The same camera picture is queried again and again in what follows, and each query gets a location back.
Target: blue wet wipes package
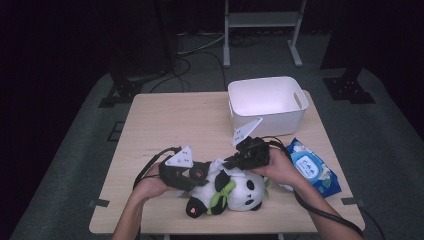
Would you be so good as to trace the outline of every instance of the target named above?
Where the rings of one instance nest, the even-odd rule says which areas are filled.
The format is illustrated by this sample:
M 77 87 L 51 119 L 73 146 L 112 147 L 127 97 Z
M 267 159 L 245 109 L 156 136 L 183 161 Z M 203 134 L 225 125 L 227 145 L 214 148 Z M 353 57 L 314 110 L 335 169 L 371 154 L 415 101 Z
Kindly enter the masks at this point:
M 296 169 L 326 198 L 341 192 L 337 175 L 325 162 L 296 138 L 287 150 Z

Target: gray carpet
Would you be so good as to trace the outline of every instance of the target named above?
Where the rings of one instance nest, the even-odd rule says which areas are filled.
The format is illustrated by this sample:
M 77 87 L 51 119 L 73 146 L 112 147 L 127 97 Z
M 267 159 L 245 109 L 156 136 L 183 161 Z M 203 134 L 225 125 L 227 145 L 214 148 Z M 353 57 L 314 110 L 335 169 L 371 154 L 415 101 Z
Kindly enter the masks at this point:
M 231 49 L 231 67 L 222 69 L 215 57 L 198 53 L 187 56 L 190 70 L 155 88 L 155 92 L 224 91 L 231 81 L 291 76 L 311 93 L 325 129 L 357 199 L 378 221 L 386 239 L 422 239 L 424 233 L 424 143 L 409 125 L 381 81 L 367 70 L 359 82 L 375 104 L 350 104 L 330 97 L 323 77 L 339 76 L 341 70 L 319 70 L 329 35 L 300 35 L 299 54 L 304 66 L 296 68 L 286 46 L 289 36 L 252 38 L 257 44 Z M 185 36 L 180 50 L 189 50 L 211 38 Z M 217 45 L 204 51 L 222 61 Z M 176 73 L 187 69 L 177 61 Z M 161 80 L 145 84 L 150 92 Z M 130 104 L 99 108 L 112 86 L 109 74 L 98 80 L 63 140 L 30 206 L 12 239 L 110 239 L 94 235 L 88 226 L 117 142 L 108 137 L 118 121 L 125 121 Z M 381 239 L 366 215 L 365 239 Z M 287 235 L 293 239 L 296 235 Z M 320 239 L 304 234 L 298 239 Z

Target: white metal frame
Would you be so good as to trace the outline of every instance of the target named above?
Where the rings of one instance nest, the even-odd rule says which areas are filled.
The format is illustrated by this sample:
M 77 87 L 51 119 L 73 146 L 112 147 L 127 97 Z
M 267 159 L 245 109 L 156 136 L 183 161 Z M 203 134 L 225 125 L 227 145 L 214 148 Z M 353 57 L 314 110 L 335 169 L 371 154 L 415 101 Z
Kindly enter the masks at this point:
M 302 0 L 298 12 L 230 13 L 229 0 L 225 0 L 224 67 L 230 67 L 230 28 L 236 27 L 294 27 L 293 37 L 287 41 L 296 67 L 303 65 L 296 49 L 307 0 Z

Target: stuffed panda toy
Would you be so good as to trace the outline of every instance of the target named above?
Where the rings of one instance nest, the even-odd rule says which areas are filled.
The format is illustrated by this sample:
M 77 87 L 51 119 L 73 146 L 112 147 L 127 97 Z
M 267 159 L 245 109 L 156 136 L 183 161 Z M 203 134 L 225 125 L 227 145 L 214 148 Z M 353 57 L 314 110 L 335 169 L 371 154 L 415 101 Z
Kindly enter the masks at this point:
M 204 213 L 219 215 L 226 208 L 234 211 L 256 211 L 268 197 L 265 181 L 260 175 L 238 168 L 226 169 L 223 159 L 212 162 L 196 162 L 190 169 L 190 178 L 207 180 L 204 186 L 196 186 L 190 192 L 186 213 L 198 218 Z

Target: white plastic basket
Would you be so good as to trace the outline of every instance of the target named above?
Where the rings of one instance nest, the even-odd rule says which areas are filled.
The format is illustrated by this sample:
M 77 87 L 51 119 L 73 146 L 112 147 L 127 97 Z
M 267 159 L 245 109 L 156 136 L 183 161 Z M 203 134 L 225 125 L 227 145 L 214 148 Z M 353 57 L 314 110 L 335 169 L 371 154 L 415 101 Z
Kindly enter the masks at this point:
M 297 131 L 309 103 L 291 77 L 256 78 L 229 84 L 233 129 L 262 117 L 252 137 L 280 136 Z

